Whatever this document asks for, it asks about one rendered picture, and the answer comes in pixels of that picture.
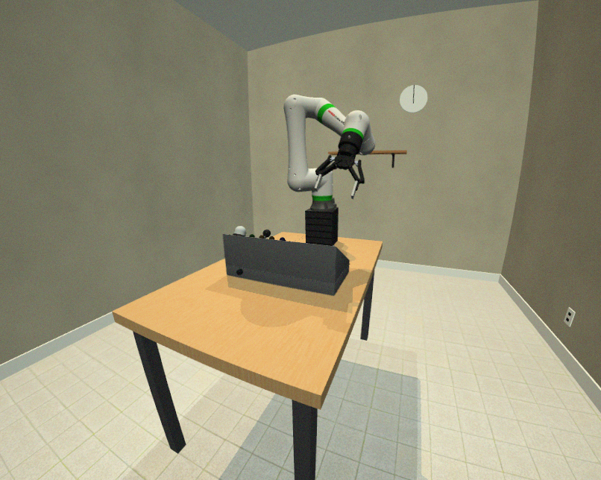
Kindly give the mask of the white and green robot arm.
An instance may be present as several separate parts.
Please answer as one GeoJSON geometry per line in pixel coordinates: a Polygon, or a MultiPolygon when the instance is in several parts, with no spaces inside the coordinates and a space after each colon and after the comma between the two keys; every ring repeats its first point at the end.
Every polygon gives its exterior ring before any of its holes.
{"type": "Polygon", "coordinates": [[[306,118],[316,119],[342,136],[338,147],[353,146],[359,155],[368,155],[375,148],[370,120],[366,113],[355,110],[345,117],[324,98],[290,95],[284,102],[284,112],[289,143],[288,185],[295,192],[312,191],[311,210],[334,210],[333,172],[323,176],[318,191],[315,191],[318,175],[316,168],[308,168],[306,159],[306,118]],[[360,149],[361,148],[361,149],[360,149]],[[333,201],[333,206],[332,206],[333,201]]]}

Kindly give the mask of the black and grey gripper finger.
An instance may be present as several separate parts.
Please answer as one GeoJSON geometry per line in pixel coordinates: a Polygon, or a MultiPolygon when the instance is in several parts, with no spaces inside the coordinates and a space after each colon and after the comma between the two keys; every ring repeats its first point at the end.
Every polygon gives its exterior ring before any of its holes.
{"type": "Polygon", "coordinates": [[[336,164],[341,162],[342,158],[337,159],[335,162],[333,162],[332,165],[329,165],[332,161],[335,161],[335,157],[329,155],[328,158],[315,170],[316,175],[318,175],[318,178],[316,180],[317,183],[315,184],[316,192],[318,191],[318,188],[321,184],[322,177],[330,173],[332,170],[337,169],[338,167],[336,166],[336,164]]]}
{"type": "Polygon", "coordinates": [[[364,183],[365,183],[365,178],[364,178],[364,175],[363,175],[363,172],[362,172],[362,167],[361,167],[361,165],[360,165],[360,164],[362,164],[362,162],[361,162],[361,160],[359,160],[359,161],[355,161],[355,163],[354,163],[354,164],[356,164],[356,166],[358,167],[359,174],[360,174],[360,177],[361,177],[360,179],[358,178],[358,176],[357,176],[356,172],[353,170],[353,167],[352,167],[352,165],[350,164],[350,161],[349,161],[349,159],[346,159],[346,160],[345,160],[345,162],[347,163],[347,165],[348,165],[348,167],[349,167],[349,169],[348,169],[348,170],[349,170],[349,172],[352,174],[352,176],[353,176],[354,180],[356,181],[356,182],[355,182],[355,184],[354,184],[354,187],[353,187],[352,194],[351,194],[351,199],[353,199],[353,198],[354,198],[354,195],[355,195],[355,193],[356,193],[356,191],[357,191],[357,189],[358,189],[358,187],[359,187],[359,184],[360,184],[360,183],[362,183],[362,184],[364,184],[364,183]]]}

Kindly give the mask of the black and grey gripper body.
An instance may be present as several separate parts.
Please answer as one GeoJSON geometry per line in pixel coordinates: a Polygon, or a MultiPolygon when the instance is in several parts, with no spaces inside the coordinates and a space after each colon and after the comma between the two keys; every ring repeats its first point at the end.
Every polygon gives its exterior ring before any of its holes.
{"type": "Polygon", "coordinates": [[[345,162],[345,160],[349,159],[350,164],[354,165],[355,158],[356,158],[356,153],[357,153],[356,149],[353,146],[351,146],[351,145],[342,145],[342,146],[340,146],[339,151],[337,153],[337,156],[335,157],[335,161],[338,158],[340,158],[340,157],[342,157],[342,161],[336,164],[337,167],[339,169],[344,169],[344,170],[349,169],[349,167],[348,167],[347,163],[345,162]]]}

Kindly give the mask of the dark grey control console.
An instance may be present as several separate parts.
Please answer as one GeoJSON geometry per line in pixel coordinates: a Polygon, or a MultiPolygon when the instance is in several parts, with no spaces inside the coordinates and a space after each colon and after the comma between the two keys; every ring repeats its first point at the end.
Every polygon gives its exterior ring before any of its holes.
{"type": "Polygon", "coordinates": [[[334,245],[274,240],[270,230],[245,235],[242,226],[223,234],[228,276],[335,296],[349,273],[350,260],[334,245]]]}

